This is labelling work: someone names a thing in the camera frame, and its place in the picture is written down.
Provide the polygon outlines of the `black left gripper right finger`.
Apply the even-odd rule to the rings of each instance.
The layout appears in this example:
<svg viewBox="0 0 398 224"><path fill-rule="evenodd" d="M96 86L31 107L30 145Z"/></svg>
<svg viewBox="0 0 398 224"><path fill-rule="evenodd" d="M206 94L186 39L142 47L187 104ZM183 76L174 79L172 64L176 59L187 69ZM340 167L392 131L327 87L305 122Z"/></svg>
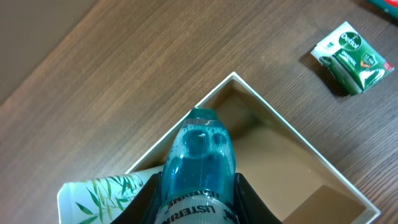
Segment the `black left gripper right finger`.
<svg viewBox="0 0 398 224"><path fill-rule="evenodd" d="M235 174L233 210L240 224L282 224L241 173Z"/></svg>

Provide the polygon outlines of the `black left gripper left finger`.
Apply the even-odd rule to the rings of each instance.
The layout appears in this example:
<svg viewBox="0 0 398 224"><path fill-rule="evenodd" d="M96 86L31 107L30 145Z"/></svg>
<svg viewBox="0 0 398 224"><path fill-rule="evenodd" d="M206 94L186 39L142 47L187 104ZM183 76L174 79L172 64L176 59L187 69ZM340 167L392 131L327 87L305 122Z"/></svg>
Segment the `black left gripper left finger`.
<svg viewBox="0 0 398 224"><path fill-rule="evenodd" d="M154 224L161 202L162 173L151 175L127 208L111 224Z"/></svg>

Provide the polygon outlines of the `white leaf-print tube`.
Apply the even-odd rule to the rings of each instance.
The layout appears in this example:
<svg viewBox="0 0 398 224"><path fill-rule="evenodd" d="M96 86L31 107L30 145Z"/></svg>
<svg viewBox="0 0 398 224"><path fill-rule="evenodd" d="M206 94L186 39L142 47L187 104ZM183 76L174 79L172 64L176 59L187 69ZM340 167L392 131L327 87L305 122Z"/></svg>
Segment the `white leaf-print tube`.
<svg viewBox="0 0 398 224"><path fill-rule="evenodd" d="M157 166L63 184L57 194L59 223L111 223L134 200L151 175L162 170L162 166Z"/></svg>

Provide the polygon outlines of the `blue mouthwash bottle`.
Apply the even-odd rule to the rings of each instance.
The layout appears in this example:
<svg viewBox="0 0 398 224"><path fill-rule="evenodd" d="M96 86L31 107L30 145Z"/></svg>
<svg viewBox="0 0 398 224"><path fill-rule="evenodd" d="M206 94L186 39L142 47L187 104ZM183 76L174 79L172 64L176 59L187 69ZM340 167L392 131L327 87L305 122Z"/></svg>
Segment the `blue mouthwash bottle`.
<svg viewBox="0 0 398 224"><path fill-rule="evenodd" d="M162 172L155 222L238 223L236 161L228 131L211 109L194 108L177 133Z"/></svg>

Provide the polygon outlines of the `green soap packet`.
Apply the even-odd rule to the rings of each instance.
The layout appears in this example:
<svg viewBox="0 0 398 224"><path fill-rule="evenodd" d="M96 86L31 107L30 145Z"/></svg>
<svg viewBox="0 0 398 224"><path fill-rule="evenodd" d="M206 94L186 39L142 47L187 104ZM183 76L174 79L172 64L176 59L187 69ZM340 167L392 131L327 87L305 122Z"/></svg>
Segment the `green soap packet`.
<svg viewBox="0 0 398 224"><path fill-rule="evenodd" d="M367 91L394 71L346 21L319 41L311 54L350 95Z"/></svg>

